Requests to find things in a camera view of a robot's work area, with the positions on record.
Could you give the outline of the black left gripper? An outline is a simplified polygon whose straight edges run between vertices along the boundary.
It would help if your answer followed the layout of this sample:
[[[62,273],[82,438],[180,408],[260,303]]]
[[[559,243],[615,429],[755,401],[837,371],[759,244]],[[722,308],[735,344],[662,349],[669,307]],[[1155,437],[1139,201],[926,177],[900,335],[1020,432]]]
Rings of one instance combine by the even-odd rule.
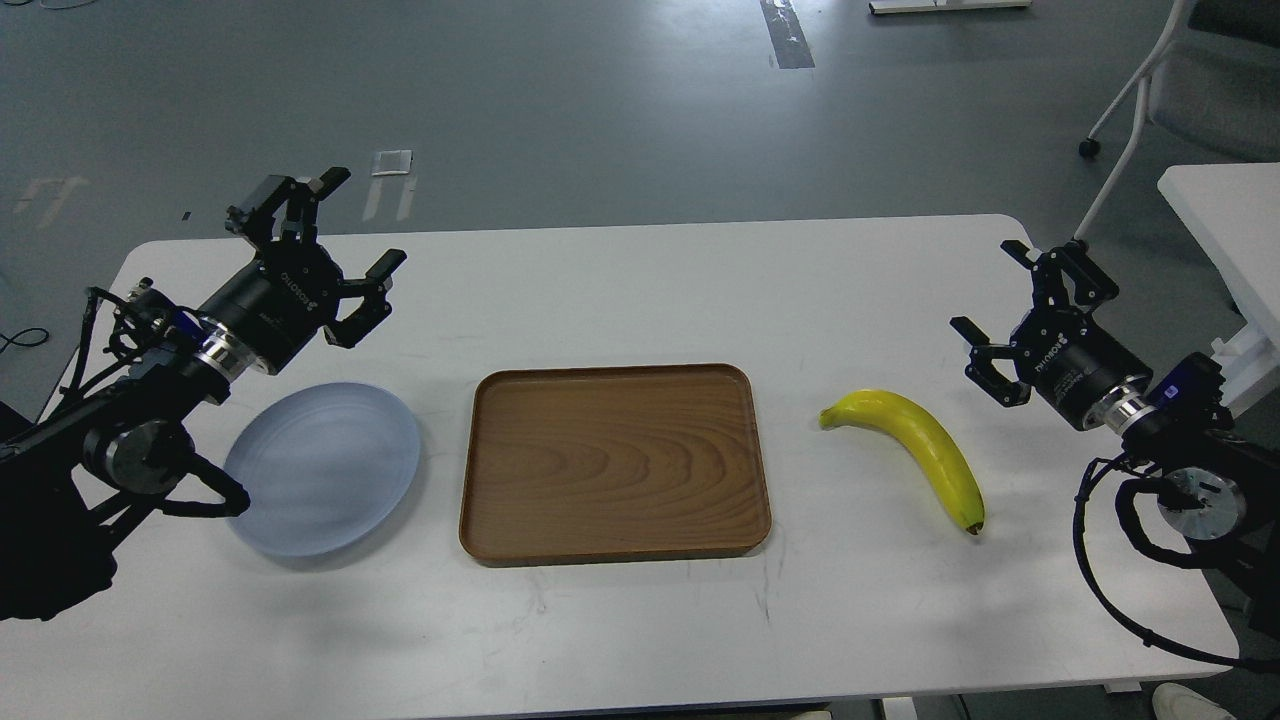
[[[387,296],[406,251],[388,249],[362,278],[344,279],[317,241],[319,205],[349,177],[346,167],[311,179],[268,176],[227,208],[225,229],[253,249],[253,260],[198,315],[230,332],[265,374],[283,370],[321,327],[329,345],[352,348],[392,314]]]

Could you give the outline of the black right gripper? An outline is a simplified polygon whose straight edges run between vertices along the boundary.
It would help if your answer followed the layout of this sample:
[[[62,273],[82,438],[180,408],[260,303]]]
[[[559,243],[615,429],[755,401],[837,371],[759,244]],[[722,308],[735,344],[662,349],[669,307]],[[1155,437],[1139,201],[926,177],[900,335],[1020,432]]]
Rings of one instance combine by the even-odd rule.
[[[1001,250],[1030,273],[1030,309],[1011,345],[993,343],[968,316],[950,319],[970,346],[969,380],[1002,407],[1027,404],[1032,387],[1076,430],[1098,425],[1093,407],[1114,388],[1149,386],[1151,368],[1094,320],[1119,287],[1083,242],[1070,240],[1034,258],[1016,240],[1005,240]],[[1019,380],[1000,372],[997,360],[1014,360]]]

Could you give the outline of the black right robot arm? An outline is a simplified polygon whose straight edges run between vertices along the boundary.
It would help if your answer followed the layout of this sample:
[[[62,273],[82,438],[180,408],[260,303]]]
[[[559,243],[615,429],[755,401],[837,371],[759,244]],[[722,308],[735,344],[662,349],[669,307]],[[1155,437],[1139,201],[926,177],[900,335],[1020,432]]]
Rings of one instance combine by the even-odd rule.
[[[1004,345],[970,319],[952,328],[969,343],[966,377],[1005,407],[1041,396],[1073,429],[1106,427],[1123,443],[1094,460],[1075,500],[1073,542],[1085,582],[1084,514],[1111,470],[1119,524],[1140,555],[1172,568],[1213,569],[1251,601],[1251,626],[1277,634],[1277,539],[1265,550],[1248,534],[1277,525],[1277,454],[1243,439],[1222,401],[1222,368],[1194,352],[1164,379],[1094,319],[1115,299],[1115,282],[1075,240],[1032,252],[1016,240],[1001,249],[1030,273],[1030,310]]]

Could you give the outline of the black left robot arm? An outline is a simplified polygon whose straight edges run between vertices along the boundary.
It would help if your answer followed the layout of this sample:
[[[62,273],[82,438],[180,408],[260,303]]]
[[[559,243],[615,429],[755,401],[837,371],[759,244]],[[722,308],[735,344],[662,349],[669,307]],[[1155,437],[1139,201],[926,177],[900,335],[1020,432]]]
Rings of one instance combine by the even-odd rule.
[[[402,250],[348,279],[317,238],[317,210],[348,178],[269,176],[227,211],[253,258],[200,307],[142,279],[90,287],[70,379],[29,421],[3,410],[1,615],[47,621],[108,589],[115,550],[154,512],[236,518],[244,487],[195,448],[186,418],[250,368],[283,370],[316,336],[351,348],[392,311]]]

